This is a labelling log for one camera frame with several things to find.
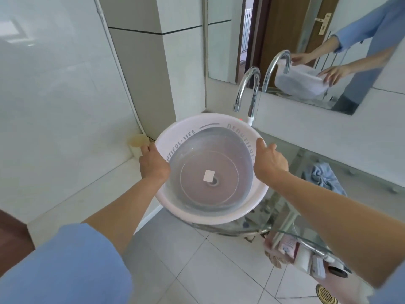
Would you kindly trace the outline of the person's right hand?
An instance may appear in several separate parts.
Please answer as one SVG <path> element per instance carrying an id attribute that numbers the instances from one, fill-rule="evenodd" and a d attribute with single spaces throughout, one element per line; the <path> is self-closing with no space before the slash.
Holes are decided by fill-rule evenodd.
<path id="1" fill-rule="evenodd" d="M 277 151 L 276 143 L 267 146 L 267 151 L 263 155 L 256 155 L 254 163 L 254 173 L 258 180 L 272 187 L 279 176 L 289 172 L 288 161 Z"/>

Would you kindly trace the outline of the person's left hand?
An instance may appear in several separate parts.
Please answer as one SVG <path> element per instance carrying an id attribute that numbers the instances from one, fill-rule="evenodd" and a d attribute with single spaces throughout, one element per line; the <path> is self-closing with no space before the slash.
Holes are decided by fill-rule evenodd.
<path id="1" fill-rule="evenodd" d="M 161 154 L 149 154 L 139 158 L 142 179 L 151 180 L 161 187 L 170 176 L 170 165 Z"/>

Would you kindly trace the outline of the white plastic wash basin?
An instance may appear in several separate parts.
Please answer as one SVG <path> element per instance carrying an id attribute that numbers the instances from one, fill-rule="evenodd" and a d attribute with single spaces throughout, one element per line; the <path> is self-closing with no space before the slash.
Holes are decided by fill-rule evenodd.
<path id="1" fill-rule="evenodd" d="M 187 223 L 219 225 L 248 214 L 268 191 L 254 174 L 260 137 L 246 122 L 219 113 L 173 123 L 155 141 L 171 169 L 156 199 Z M 215 171 L 216 187 L 203 181 L 206 169 Z"/>

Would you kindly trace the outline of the person's right forearm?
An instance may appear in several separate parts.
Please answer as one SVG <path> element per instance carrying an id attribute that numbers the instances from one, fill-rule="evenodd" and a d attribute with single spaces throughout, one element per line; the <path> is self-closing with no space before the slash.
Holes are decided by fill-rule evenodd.
<path id="1" fill-rule="evenodd" d="M 313 227 L 332 253 L 373 287 L 405 266 L 405 223 L 278 169 L 256 171 Z"/>

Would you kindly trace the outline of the person's left forearm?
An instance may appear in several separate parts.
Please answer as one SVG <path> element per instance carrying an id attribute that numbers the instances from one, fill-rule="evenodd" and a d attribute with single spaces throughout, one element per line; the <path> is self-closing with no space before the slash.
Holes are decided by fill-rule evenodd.
<path id="1" fill-rule="evenodd" d="M 111 204 L 85 219 L 83 224 L 104 235 L 122 254 L 169 173 L 161 171 L 144 176 Z"/>

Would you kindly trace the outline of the yellowish plastic cup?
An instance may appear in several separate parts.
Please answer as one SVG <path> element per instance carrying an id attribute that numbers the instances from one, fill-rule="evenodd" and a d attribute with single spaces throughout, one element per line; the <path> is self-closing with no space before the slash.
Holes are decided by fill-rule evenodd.
<path id="1" fill-rule="evenodd" d="M 128 147 L 135 159 L 139 159 L 142 156 L 141 147 L 148 146 L 150 139 L 147 135 L 136 134 L 128 140 Z"/>

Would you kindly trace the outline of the glass sink counter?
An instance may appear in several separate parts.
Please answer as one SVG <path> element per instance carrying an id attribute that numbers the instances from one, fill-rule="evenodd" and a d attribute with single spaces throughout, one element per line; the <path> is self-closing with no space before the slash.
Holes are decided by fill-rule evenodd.
<path id="1" fill-rule="evenodd" d="M 286 157 L 289 170 L 295 176 L 301 177 L 303 170 L 310 164 L 329 163 L 349 198 L 405 223 L 405 187 L 265 133 L 262 136 L 266 142 L 276 143 L 277 150 Z M 271 234 L 278 242 L 282 234 L 287 234 L 295 239 L 299 236 L 323 247 L 327 246 L 307 220 L 272 189 L 268 189 L 265 197 L 253 210 L 230 223 L 219 225 L 187 223 L 187 225 L 207 233 L 241 236 L 248 240 L 255 235 Z"/>

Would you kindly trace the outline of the chrome gooseneck faucet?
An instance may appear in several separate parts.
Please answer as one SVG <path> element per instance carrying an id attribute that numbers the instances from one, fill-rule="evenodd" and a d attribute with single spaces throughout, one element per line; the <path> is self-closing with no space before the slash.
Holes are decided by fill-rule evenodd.
<path id="1" fill-rule="evenodd" d="M 256 100 L 257 100 L 260 81 L 261 81 L 261 72 L 258 67 L 256 67 L 256 66 L 250 67 L 244 74 L 244 76 L 239 84 L 238 92 L 236 95 L 236 101 L 233 106 L 234 112 L 240 111 L 242 97 L 243 97 L 245 89 L 246 89 L 247 85 L 249 84 L 251 78 L 254 79 L 254 85 L 252 88 L 252 97 L 251 97 L 251 102 L 250 102 L 249 111 L 248 111 L 247 120 L 246 120 L 246 123 L 249 126 L 252 126 L 253 122 L 254 122 L 254 110 L 255 110 Z"/>

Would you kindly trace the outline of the crumpled blue cloth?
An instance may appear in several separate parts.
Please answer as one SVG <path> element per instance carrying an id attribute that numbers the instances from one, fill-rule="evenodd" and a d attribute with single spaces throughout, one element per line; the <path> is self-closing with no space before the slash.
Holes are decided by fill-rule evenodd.
<path id="1" fill-rule="evenodd" d="M 345 190 L 338 181 L 329 163 L 316 162 L 308 165 L 303 170 L 301 178 L 319 187 L 347 197 Z"/>

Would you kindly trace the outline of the blue left shirt sleeve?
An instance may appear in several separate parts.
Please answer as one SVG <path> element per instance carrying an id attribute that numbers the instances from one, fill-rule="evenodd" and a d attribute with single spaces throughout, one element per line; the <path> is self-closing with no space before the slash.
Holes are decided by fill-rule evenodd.
<path id="1" fill-rule="evenodd" d="M 132 293 L 114 245 L 83 223 L 62 226 L 0 277 L 0 304 L 128 304 Z"/>

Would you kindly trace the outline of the blue shirt sleeve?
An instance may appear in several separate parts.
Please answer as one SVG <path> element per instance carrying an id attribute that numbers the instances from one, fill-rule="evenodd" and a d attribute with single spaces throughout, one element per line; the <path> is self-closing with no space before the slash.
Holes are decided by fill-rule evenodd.
<path id="1" fill-rule="evenodd" d="M 369 297 L 369 304 L 405 304 L 405 260 L 383 286 Z"/>
<path id="2" fill-rule="evenodd" d="M 0 304 L 128 304 L 132 293 L 114 245 L 83 223 L 62 226 L 0 277 Z"/>

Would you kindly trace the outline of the brass floor drain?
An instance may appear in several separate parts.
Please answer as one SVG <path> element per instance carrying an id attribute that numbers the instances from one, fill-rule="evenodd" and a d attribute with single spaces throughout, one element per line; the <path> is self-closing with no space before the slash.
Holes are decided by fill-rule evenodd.
<path id="1" fill-rule="evenodd" d="M 316 295 L 322 304 L 339 304 L 337 298 L 321 284 L 316 285 Z"/>

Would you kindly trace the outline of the blue right shirt sleeve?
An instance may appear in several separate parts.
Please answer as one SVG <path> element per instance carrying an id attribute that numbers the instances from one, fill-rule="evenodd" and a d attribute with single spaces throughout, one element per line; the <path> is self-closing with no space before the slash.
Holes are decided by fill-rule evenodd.
<path id="1" fill-rule="evenodd" d="M 405 260 L 383 286 L 369 297 L 369 304 L 405 304 Z"/>

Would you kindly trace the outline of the white wall pipe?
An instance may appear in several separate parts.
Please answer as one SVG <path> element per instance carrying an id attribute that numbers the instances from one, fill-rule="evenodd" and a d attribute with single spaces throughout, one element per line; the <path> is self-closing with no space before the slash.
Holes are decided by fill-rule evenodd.
<path id="1" fill-rule="evenodd" d="M 145 130 L 144 130 L 142 124 L 141 124 L 141 121 L 140 121 L 140 119 L 139 119 L 139 117 L 138 117 L 138 114 L 137 114 L 137 112 L 136 112 L 136 109 L 135 109 L 135 107 L 134 107 L 133 100 L 132 100 L 132 97 L 131 97 L 131 94 L 130 94 L 130 91 L 129 91 L 127 82 L 126 82 L 126 80 L 125 80 L 124 73 L 123 73 L 123 71 L 122 71 L 122 67 L 121 67 L 121 65 L 120 65 L 118 55 L 117 55 L 116 50 L 115 50 L 115 46 L 114 46 L 114 43 L 113 43 L 113 39 L 112 39 L 111 34 L 110 34 L 110 32 L 109 32 L 109 28 L 108 28 L 108 25 L 107 25 L 107 21 L 106 21 L 106 19 L 105 19 L 105 15 L 104 15 L 104 11 L 103 11 L 103 9 L 102 9 L 101 3 L 100 3 L 99 0 L 94 0 L 94 3 L 95 3 L 95 5 L 96 5 L 97 13 L 98 13 L 98 15 L 99 15 L 99 17 L 100 17 L 100 20 L 101 20 L 101 23 L 102 23 L 102 25 L 103 25 L 103 29 L 104 29 L 105 35 L 106 35 L 106 37 L 107 37 L 107 41 L 108 41 L 108 43 L 109 43 L 110 50 L 111 50 L 111 52 L 112 52 L 112 54 L 113 54 L 114 62 L 115 62 L 115 65 L 116 65 L 116 67 L 117 67 L 117 69 L 118 69 L 119 76 L 120 76 L 122 85 L 123 85 L 123 87 L 124 87 L 126 96 L 127 96 L 127 98 L 128 98 L 130 107 L 131 107 L 131 109 L 132 109 L 132 112 L 133 112 L 133 114 L 134 114 L 134 117 L 135 117 L 135 119 L 136 119 L 136 122 L 137 122 L 137 124 L 138 124 L 138 126 L 139 126 L 139 129 L 141 130 L 141 132 L 142 132 L 144 135 L 146 135 Z"/>

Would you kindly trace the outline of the wall mirror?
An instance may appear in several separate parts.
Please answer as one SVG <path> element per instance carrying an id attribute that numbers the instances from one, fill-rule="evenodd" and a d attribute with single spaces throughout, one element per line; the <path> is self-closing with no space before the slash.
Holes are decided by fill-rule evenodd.
<path id="1" fill-rule="evenodd" d="M 207 72 L 353 115 L 405 38 L 405 0 L 206 0 Z"/>

